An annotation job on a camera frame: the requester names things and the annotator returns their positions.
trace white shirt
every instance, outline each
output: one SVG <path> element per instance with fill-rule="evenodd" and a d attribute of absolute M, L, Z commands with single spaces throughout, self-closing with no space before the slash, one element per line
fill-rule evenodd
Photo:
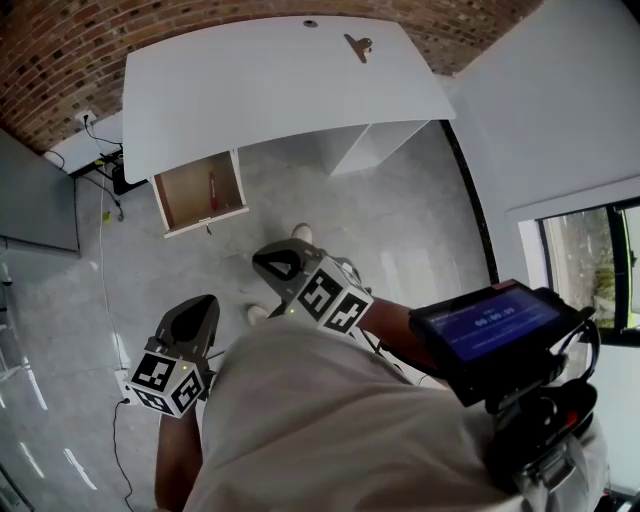
<path fill-rule="evenodd" d="M 227 352 L 203 419 L 203 466 L 185 510 L 520 511 L 482 462 L 493 424 L 451 391 L 412 385 L 355 343 L 265 322 Z M 593 510 L 606 456 L 597 424 L 580 440 Z"/>

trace blue display screen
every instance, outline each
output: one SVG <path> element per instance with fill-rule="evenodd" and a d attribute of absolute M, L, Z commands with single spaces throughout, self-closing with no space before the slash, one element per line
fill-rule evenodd
<path fill-rule="evenodd" d="M 492 352 L 549 323 L 559 313 L 521 288 L 427 321 L 463 361 Z"/>

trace white cable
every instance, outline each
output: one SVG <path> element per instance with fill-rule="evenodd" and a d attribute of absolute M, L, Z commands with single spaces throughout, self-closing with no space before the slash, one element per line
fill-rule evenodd
<path fill-rule="evenodd" d="M 107 316 L 109 317 L 109 323 L 111 324 L 111 330 L 113 331 L 116 350 L 118 351 L 118 363 L 120 364 L 120 369 L 124 370 L 122 358 L 120 357 L 120 340 L 118 339 L 116 328 L 113 325 L 113 318 L 111 318 L 111 310 L 109 309 L 109 297 L 107 296 L 107 284 L 104 281 L 104 251 L 102 250 L 102 205 L 104 202 L 104 186 L 107 180 L 105 165 L 102 166 L 102 172 L 104 174 L 102 175 L 102 190 L 100 191 L 100 231 L 98 233 L 98 243 L 100 244 L 100 277 L 102 278 L 102 291 L 104 292 L 104 307 L 107 310 Z"/>

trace white sneaker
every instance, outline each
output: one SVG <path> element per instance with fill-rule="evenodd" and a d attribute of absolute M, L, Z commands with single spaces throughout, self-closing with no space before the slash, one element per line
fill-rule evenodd
<path fill-rule="evenodd" d="M 257 304 L 251 304 L 247 308 L 247 322 L 249 322 L 251 327 L 255 327 L 264 322 L 267 318 L 269 318 L 269 313 Z"/>
<path fill-rule="evenodd" d="M 291 238 L 299 238 L 300 240 L 304 240 L 308 244 L 313 244 L 313 234 L 311 233 L 311 226 L 309 226 L 309 224 L 305 224 L 304 222 L 298 224 L 295 228 L 293 228 Z"/>

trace gray tiled floor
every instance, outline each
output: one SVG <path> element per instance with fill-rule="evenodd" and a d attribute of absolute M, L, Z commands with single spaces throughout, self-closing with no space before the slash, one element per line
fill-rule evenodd
<path fill-rule="evenodd" d="M 125 221 L 103 225 L 103 248 L 113 321 L 127 354 L 142 349 L 167 309 L 202 293 L 220 299 L 216 343 L 228 346 L 248 328 L 247 302 L 278 303 L 252 271 L 252 252 L 300 221 L 312 225 L 317 245 L 351 258 L 376 295 L 418 306 L 488 284 L 468 197 L 437 123 L 373 171 L 328 178 L 309 164 L 312 157 L 305 137 L 241 150 L 251 211 L 212 224 L 211 236 L 198 229 L 165 240 L 150 185 L 123 196 Z M 118 356 L 100 278 L 99 200 L 99 189 L 78 182 L 82 258 L 44 282 L 12 287 L 20 344 L 47 410 L 27 371 L 0 384 L 0 462 L 41 511 L 125 510 L 111 439 Z M 107 197 L 105 207 L 112 209 Z M 153 412 L 121 407 L 119 453 L 139 510 L 153 507 L 157 423 Z"/>

